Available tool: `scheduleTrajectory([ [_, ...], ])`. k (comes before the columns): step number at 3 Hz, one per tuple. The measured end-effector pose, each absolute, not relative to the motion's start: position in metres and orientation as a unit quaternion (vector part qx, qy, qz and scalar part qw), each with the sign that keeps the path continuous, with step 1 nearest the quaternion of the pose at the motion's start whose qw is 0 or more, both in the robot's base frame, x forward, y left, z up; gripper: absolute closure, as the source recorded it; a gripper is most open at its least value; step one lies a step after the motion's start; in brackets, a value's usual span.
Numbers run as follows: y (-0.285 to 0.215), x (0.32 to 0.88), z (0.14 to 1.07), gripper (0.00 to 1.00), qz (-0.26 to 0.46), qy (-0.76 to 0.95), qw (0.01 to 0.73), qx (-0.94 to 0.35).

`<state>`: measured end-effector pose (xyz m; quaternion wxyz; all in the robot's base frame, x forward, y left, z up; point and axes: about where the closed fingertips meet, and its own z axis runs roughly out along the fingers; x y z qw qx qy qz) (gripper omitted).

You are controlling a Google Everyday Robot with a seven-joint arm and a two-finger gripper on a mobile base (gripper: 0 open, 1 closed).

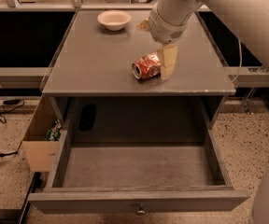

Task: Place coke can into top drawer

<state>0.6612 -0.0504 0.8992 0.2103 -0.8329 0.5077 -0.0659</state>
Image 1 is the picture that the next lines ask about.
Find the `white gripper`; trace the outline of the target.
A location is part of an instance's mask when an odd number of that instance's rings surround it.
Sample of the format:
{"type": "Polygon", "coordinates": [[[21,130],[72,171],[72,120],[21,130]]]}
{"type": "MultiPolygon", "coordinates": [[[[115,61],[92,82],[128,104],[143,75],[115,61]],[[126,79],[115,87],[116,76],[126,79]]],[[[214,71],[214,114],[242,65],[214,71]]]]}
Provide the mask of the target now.
{"type": "Polygon", "coordinates": [[[135,28],[149,31],[152,38],[158,43],[168,44],[158,50],[161,79],[167,80],[174,72],[178,52],[178,46],[170,43],[176,43],[182,37],[187,28],[187,21],[184,20],[180,25],[174,25],[165,21],[154,7],[149,13],[149,18],[142,20],[135,28]]]}

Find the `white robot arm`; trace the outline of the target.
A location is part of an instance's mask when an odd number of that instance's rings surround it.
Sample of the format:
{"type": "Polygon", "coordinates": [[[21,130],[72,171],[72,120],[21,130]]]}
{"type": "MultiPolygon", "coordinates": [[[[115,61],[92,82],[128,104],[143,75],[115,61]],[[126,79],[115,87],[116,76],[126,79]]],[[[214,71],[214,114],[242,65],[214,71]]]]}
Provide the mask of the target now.
{"type": "MultiPolygon", "coordinates": [[[[269,0],[159,0],[149,14],[152,38],[178,41],[191,14],[205,5],[269,70],[269,0]]],[[[269,166],[258,188],[249,224],[269,224],[269,166]]]]}

